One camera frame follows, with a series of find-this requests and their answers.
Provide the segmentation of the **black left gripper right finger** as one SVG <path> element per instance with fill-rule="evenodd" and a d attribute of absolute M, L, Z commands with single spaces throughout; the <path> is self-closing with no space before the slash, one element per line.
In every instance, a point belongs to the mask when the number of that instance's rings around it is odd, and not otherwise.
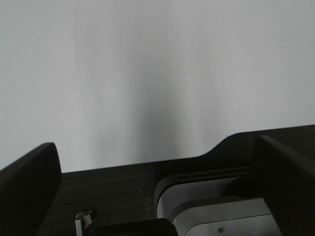
<path fill-rule="evenodd" d="M 282 235 L 315 234 L 315 162 L 269 136 L 255 139 L 252 176 Z"/>

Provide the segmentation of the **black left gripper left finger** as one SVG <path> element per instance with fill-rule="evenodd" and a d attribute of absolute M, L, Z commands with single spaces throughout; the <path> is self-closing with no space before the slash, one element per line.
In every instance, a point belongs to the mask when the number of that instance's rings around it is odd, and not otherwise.
<path fill-rule="evenodd" d="M 34 236 L 62 179 L 54 143 L 43 143 L 0 172 L 0 234 Z"/>

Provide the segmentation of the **grey robot base unit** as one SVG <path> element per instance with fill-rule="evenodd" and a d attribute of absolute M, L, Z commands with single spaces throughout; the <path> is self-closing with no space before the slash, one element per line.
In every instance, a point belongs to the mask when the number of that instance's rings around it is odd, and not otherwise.
<path fill-rule="evenodd" d="M 170 175 L 154 192 L 157 218 L 180 236 L 280 236 L 248 166 Z"/>

